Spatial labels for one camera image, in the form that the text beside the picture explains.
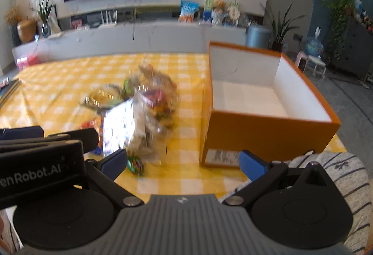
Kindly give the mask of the small green sausage packet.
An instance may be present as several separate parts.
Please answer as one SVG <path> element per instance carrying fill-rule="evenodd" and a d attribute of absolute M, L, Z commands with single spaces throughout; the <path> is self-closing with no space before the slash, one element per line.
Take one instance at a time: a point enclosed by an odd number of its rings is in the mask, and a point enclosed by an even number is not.
<path fill-rule="evenodd" d="M 128 157 L 127 168 L 136 176 L 144 175 L 144 165 L 138 156 L 132 155 Z"/>

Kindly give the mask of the clear bag of grey balls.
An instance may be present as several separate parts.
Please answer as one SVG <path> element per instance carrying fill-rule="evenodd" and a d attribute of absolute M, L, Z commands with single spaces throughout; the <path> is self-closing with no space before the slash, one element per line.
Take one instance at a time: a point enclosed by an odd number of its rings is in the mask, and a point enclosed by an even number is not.
<path fill-rule="evenodd" d="M 148 163 L 159 163 L 166 153 L 171 132 L 164 127 L 139 99 L 129 99 L 108 110 L 103 120 L 103 153 L 120 148 L 128 156 Z"/>

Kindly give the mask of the french fries snack bag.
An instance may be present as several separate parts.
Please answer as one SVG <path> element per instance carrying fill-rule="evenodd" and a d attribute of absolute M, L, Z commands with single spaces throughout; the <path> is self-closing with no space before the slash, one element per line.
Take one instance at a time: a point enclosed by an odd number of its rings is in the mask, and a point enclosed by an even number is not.
<path fill-rule="evenodd" d="M 105 112 L 124 102 L 122 89 L 115 84 L 100 85 L 81 100 L 80 105 L 97 113 Z"/>

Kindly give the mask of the dried fruit chips bag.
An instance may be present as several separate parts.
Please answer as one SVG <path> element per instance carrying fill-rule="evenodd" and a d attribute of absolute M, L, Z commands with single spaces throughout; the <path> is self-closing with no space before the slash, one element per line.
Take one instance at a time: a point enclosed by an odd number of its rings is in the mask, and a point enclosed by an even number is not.
<path fill-rule="evenodd" d="M 142 63 L 124 79 L 122 94 L 135 96 L 145 111 L 164 127 L 174 127 L 179 98 L 177 85 L 169 75 Z"/>

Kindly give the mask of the yellow checkered tablecloth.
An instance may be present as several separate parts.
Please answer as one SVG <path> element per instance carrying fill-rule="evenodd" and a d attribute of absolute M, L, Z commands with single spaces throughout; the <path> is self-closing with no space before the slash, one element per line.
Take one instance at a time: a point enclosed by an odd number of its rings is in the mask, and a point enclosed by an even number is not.
<path fill-rule="evenodd" d="M 121 84 L 141 63 L 166 72 L 176 83 L 176 128 L 159 163 L 145 174 L 122 173 L 117 183 L 148 200 L 152 194 L 215 194 L 220 197 L 245 180 L 236 168 L 200 164 L 200 131 L 206 54 L 121 54 L 45 63 L 25 68 L 20 86 L 1 107 L 1 126 L 41 126 L 46 135 L 78 129 L 97 114 L 80 105 L 94 88 Z"/>

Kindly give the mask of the pink box on floor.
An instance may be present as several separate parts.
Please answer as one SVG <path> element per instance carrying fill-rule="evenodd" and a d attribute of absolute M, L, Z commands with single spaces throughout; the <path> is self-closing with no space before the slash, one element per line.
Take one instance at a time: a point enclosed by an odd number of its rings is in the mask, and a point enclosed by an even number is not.
<path fill-rule="evenodd" d="M 39 64 L 38 54 L 32 53 L 32 54 L 24 55 L 16 60 L 16 64 L 19 70 L 23 70 L 29 66 L 38 65 Z"/>

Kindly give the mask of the orange cardboard box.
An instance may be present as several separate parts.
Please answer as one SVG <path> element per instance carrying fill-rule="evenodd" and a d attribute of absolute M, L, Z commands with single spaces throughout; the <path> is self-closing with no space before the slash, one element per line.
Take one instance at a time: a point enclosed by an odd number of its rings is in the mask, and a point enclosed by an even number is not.
<path fill-rule="evenodd" d="M 339 129 L 326 99 L 285 55 L 211 42 L 208 58 L 201 166 L 236 168 L 242 150 L 267 162 L 320 153 Z"/>

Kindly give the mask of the grey striped cloth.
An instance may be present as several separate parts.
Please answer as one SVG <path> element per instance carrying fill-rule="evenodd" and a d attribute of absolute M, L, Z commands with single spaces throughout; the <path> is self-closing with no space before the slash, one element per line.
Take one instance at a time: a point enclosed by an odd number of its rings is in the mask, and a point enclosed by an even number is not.
<path fill-rule="evenodd" d="M 364 254 L 372 200 L 363 163 L 348 152 L 308 154 L 289 162 L 288 174 L 246 209 L 256 228 L 295 249 L 343 243 Z"/>

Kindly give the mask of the potted grass plant in vase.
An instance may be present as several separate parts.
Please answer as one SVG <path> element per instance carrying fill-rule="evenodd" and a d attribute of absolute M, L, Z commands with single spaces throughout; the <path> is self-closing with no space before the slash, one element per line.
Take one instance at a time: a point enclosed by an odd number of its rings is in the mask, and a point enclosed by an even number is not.
<path fill-rule="evenodd" d="M 53 8 L 54 5 L 51 3 L 51 0 L 38 0 L 37 7 L 32 8 L 32 11 L 38 14 L 42 22 L 41 34 L 44 38 L 48 38 L 51 35 L 51 28 L 48 20 Z"/>

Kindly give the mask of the white round stool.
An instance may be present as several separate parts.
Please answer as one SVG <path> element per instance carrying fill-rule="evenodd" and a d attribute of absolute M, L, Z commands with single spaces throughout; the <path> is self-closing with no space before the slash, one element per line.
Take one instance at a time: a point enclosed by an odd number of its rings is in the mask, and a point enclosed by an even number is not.
<path fill-rule="evenodd" d="M 310 70 L 314 77 L 319 76 L 324 79 L 326 74 L 326 64 L 320 58 L 309 55 L 305 62 L 305 70 Z"/>

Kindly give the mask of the blue water jug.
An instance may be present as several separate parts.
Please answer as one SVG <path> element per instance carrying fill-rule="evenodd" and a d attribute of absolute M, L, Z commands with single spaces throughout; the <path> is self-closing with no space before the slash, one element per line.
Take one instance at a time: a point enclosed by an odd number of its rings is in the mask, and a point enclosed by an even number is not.
<path fill-rule="evenodd" d="M 324 47 L 323 47 L 322 42 L 319 40 L 320 33 L 321 33 L 321 28 L 317 27 L 315 29 L 314 35 L 306 39 L 305 44 L 304 44 L 304 51 L 306 55 L 314 56 L 317 58 L 321 57 L 324 51 Z"/>

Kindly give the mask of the grey metal trash bin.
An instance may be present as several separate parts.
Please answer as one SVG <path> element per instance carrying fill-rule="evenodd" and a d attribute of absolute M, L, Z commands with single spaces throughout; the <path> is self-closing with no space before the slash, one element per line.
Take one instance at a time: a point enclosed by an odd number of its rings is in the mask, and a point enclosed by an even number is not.
<path fill-rule="evenodd" d="M 267 49 L 272 35 L 270 28 L 263 25 L 250 25 L 247 28 L 246 46 Z"/>

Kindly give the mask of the tall green floor plant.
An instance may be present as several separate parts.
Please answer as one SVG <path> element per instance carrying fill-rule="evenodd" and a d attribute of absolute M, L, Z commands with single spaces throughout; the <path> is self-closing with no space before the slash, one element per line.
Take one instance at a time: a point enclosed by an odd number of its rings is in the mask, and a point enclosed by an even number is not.
<path fill-rule="evenodd" d="M 300 20 L 304 17 L 306 17 L 306 14 L 299 15 L 297 17 L 289 17 L 290 10 L 292 8 L 293 4 L 291 3 L 289 7 L 287 8 L 286 12 L 284 14 L 281 14 L 281 12 L 278 12 L 278 15 L 275 16 L 272 8 L 270 5 L 267 5 L 266 7 L 260 3 L 260 7 L 263 9 L 264 14 L 268 15 L 271 19 L 271 29 L 273 32 L 273 41 L 271 45 L 271 49 L 273 51 L 281 52 L 283 50 L 283 41 L 284 37 L 289 31 L 298 29 L 299 25 L 294 25 L 294 21 Z"/>

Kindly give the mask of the blue snack bag on console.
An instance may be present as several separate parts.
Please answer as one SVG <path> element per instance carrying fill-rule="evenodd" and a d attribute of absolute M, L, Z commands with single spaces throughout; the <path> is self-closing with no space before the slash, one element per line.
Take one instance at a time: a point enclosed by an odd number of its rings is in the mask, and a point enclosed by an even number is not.
<path fill-rule="evenodd" d="M 193 1 L 181 0 L 181 11 L 178 17 L 179 22 L 192 23 L 199 4 Z"/>

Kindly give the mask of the hanging ivy plant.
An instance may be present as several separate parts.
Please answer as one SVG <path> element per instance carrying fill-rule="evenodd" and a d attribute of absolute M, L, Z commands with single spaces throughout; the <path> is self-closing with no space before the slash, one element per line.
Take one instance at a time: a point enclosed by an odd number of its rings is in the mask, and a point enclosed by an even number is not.
<path fill-rule="evenodd" d="M 322 0 L 323 5 L 329 9 L 329 38 L 327 52 L 333 59 L 339 59 L 345 48 L 344 33 L 350 18 L 355 13 L 354 0 Z"/>

